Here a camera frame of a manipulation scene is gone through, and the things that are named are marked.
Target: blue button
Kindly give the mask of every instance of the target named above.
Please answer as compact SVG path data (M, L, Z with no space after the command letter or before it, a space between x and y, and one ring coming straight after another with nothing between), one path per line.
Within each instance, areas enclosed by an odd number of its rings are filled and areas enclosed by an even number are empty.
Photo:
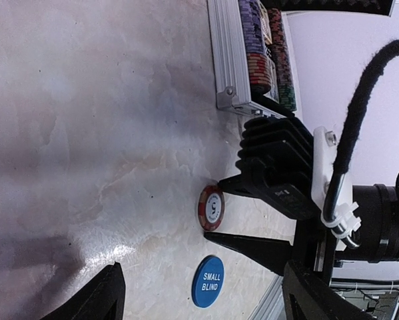
M220 258L209 256L202 260L193 278L193 303L200 308L212 305L220 293L223 280L224 267Z

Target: red poker chip stack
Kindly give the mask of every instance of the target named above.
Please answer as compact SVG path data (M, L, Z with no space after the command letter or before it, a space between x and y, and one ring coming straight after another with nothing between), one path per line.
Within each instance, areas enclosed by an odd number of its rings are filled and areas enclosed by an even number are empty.
M270 63L265 54L247 53L251 91L264 95L270 91Z

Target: white bracket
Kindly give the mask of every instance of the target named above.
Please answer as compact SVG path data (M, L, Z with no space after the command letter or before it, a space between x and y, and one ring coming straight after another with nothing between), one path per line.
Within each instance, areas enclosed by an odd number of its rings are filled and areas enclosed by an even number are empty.
M312 178L312 200L316 203L320 210L324 207L326 192L332 177L332 164L337 155L337 140L332 131L327 131L324 127L314 130L314 147L313 147L313 178ZM353 203L353 186L350 174L344 176L344 181L336 204L336 220L327 223L322 215L322 222L328 227L333 228L341 225L346 230L341 235L333 234L343 239L351 235L352 231L356 231L360 227L360 218L355 217L353 211L358 207L357 203ZM343 242L339 241L337 250L346 248Z

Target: poker chip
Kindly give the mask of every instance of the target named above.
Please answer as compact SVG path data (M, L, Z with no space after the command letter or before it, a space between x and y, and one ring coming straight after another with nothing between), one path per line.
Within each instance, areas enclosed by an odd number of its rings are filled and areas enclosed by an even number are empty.
M192 301L200 308L212 305L224 283L224 265L220 258L208 256L200 262L192 282Z
M198 204L198 218L205 231L214 231L221 224L224 215L224 195L216 185L202 190Z
M278 9L264 10L259 0L238 0L250 90L295 110L288 48Z

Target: white wall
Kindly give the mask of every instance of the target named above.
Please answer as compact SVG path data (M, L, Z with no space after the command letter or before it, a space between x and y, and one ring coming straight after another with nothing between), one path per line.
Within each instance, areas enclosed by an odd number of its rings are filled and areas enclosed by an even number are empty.
M359 13L304 13L289 17L303 118L313 130L324 125L340 136L346 108L372 55L399 39L399 4L392 17ZM399 171L399 57L377 83L356 144L355 184L394 185ZM398 279L399 263L348 264L336 277Z

